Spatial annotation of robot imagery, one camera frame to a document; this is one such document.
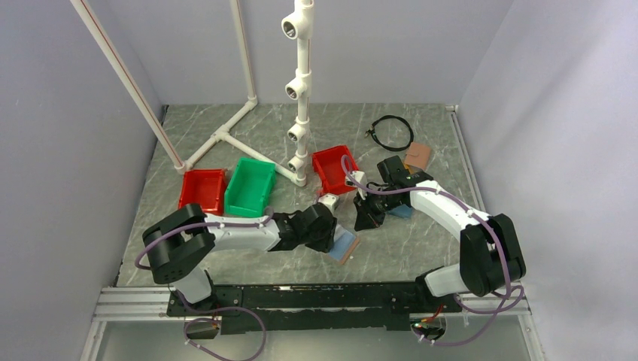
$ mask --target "pipe fitting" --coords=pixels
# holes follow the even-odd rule
[[[310,96],[312,88],[312,71],[302,73],[295,70],[295,78],[286,84],[286,94],[292,100],[299,100],[302,96]]]
[[[254,96],[251,98],[249,96],[248,101],[246,102],[245,105],[247,105],[250,108],[250,110],[253,110],[257,106],[257,104],[259,104],[259,102],[257,101],[257,97]]]
[[[226,141],[226,137],[229,135],[230,133],[228,133],[227,131],[218,129],[211,135],[211,138],[215,138],[217,139],[217,141]]]
[[[312,36],[314,19],[314,2],[304,5],[301,0],[295,0],[295,11],[281,21],[281,30],[292,40],[309,39]]]
[[[305,139],[308,134],[308,127],[303,126],[301,124],[296,123],[292,128],[288,129],[288,138],[295,143],[302,141]]]
[[[184,161],[181,163],[181,166],[173,165],[173,167],[175,168],[176,171],[178,171],[178,174],[184,174],[190,169],[192,169],[193,165],[190,164],[188,161]]]
[[[291,171],[297,172],[302,170],[304,167],[305,167],[304,159],[301,159],[298,156],[294,156],[288,161],[288,168]]]

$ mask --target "black cable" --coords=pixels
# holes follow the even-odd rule
[[[390,147],[387,146],[385,144],[382,144],[378,138],[377,135],[375,133],[375,126],[381,122],[382,120],[386,120],[386,119],[396,119],[398,121],[400,121],[401,123],[405,124],[405,126],[408,127],[408,130],[410,131],[410,141],[408,142],[408,144],[405,147]],[[370,129],[368,129],[366,131],[366,137],[370,135],[372,136],[372,140],[375,141],[376,144],[379,144],[380,146],[382,146],[383,148],[389,150],[390,152],[400,152],[401,150],[406,150],[408,149],[408,147],[410,146],[410,144],[415,141],[415,133],[412,131],[412,127],[410,126],[410,124],[408,123],[407,120],[403,119],[402,117],[397,117],[396,115],[384,115],[383,117],[380,117],[379,119],[377,119],[371,126]]]

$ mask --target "vertical pvc pipe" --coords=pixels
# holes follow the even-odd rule
[[[137,105],[138,109],[146,119],[148,125],[155,133],[157,140],[161,143],[164,150],[169,155],[169,158],[173,162],[173,166],[180,173],[184,173],[187,169],[186,163],[182,162],[181,158],[178,155],[178,152],[171,144],[169,137],[164,132],[164,128],[158,121],[157,117],[153,111],[151,111],[150,106],[144,96],[142,95],[138,85],[133,80],[132,75],[129,73],[129,70],[124,65],[124,61],[120,58],[120,54],[117,53],[115,46],[111,43],[111,39],[106,35],[106,31],[102,28],[102,25],[98,21],[98,18],[93,13],[91,7],[85,2],[85,0],[71,0],[73,7],[77,11],[77,14],[80,15],[80,18],[84,22],[84,25],[87,27],[96,43],[99,45],[100,49],[106,56],[106,59],[115,70],[115,73],[119,77],[120,81],[129,92],[129,95]]]
[[[301,5],[311,5],[312,0],[297,0]],[[296,74],[310,74],[310,37],[297,39],[297,69]],[[310,138],[310,119],[308,118],[308,105],[310,103],[309,93],[311,89],[305,91],[299,99],[297,99],[297,118],[296,123],[305,129],[305,136],[297,142],[297,150],[295,156],[303,161],[303,166],[296,170],[297,180],[305,182],[305,167],[308,165],[308,139]]]
[[[246,89],[248,90],[248,99],[256,99],[255,84],[253,81],[253,72],[251,69],[251,61],[248,57],[248,45],[246,42],[246,34],[244,32],[244,23],[242,20],[242,10],[239,7],[239,0],[230,0],[230,9],[232,19],[235,23],[235,33],[237,34],[237,43],[239,44],[239,54],[242,58],[242,67],[244,68],[244,78],[246,80]]]

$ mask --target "green plastic bin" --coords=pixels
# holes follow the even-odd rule
[[[275,164],[241,158],[224,193],[224,210],[243,217],[261,217],[275,185]]]

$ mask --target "white pvc pipe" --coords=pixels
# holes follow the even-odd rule
[[[310,39],[297,39],[297,69],[303,74],[310,71]]]
[[[264,156],[263,154],[257,152],[255,149],[247,146],[244,143],[241,143],[240,141],[238,141],[237,139],[233,138],[230,134],[228,133],[223,133],[223,139],[224,141],[227,141],[230,145],[232,145],[233,147],[241,150],[242,152],[246,153],[249,156],[252,156],[255,159],[264,161],[264,162],[270,162],[270,163],[274,163],[275,164],[275,170],[277,171],[277,173],[283,175],[284,177],[290,179],[293,183],[295,183],[296,185],[303,185],[303,184],[298,184],[297,179],[296,179],[296,175],[286,169],[284,166],[277,164],[276,162],[273,162],[270,158],[268,158],[267,156]]]
[[[184,173],[187,170],[187,166],[185,162],[182,162],[181,158],[178,155],[178,152],[171,144],[169,137],[164,132],[162,125],[158,121],[155,114],[150,109],[150,105],[144,98],[139,89],[138,85],[133,80],[133,76],[129,73],[129,70],[124,65],[124,61],[120,58],[120,54],[117,53],[115,46],[111,42],[111,39],[107,36],[106,31],[102,28],[98,18],[91,7],[85,2],[85,0],[71,0],[73,7],[77,11],[77,14],[80,15],[80,18],[84,22],[84,25],[87,27],[96,43],[99,45],[100,49],[106,56],[106,59],[115,70],[115,73],[119,77],[120,81],[129,92],[129,95],[133,99],[135,105],[137,105],[138,109],[146,119],[148,125],[155,133],[157,140],[161,143],[162,147],[169,155],[169,158],[173,162],[173,166],[180,173]]]
[[[299,4],[304,6],[312,4],[312,0],[297,1]],[[314,9],[310,8],[311,16],[308,18],[310,22],[308,26],[311,29],[313,27],[312,22],[314,22],[314,15],[312,15],[313,11]],[[295,157],[301,160],[301,166],[295,169],[295,180],[299,184],[305,184],[307,181],[305,168],[308,166],[309,161],[308,139],[310,138],[310,119],[308,118],[308,104],[310,103],[310,94],[312,90],[310,72],[310,37],[311,32],[308,37],[297,39],[297,69],[295,71],[295,75],[297,77],[310,80],[306,82],[307,90],[301,94],[299,99],[297,99],[297,117],[295,119],[295,123],[299,124],[305,130],[305,136],[297,142],[297,150],[295,152]]]
[[[253,72],[251,69],[251,61],[248,57],[248,46],[246,42],[246,34],[244,33],[244,23],[242,20],[242,10],[239,7],[239,0],[230,0],[230,9],[232,19],[235,23],[235,33],[237,34],[237,43],[239,44],[239,52],[242,58],[242,66],[244,68],[244,78],[246,80],[246,89],[248,90],[248,99],[256,99],[255,84],[253,82]]]
[[[249,111],[253,110],[257,105],[257,98],[249,100],[244,104],[242,109],[239,109],[235,115],[233,115],[228,121],[220,126],[211,137],[202,146],[193,153],[192,156],[186,161],[188,169],[191,169],[195,163],[197,163],[215,144],[222,141],[222,137],[219,134],[227,133],[230,129],[244,117]]]

